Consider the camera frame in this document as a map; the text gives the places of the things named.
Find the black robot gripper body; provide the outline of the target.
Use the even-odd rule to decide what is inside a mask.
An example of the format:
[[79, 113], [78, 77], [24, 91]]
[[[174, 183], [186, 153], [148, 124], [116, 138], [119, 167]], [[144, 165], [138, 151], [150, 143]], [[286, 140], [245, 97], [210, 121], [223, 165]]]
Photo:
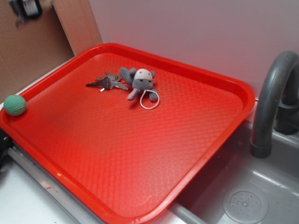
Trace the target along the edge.
[[9, 0], [9, 5], [17, 16], [15, 26], [20, 28], [30, 21], [39, 19], [43, 10], [38, 0]]

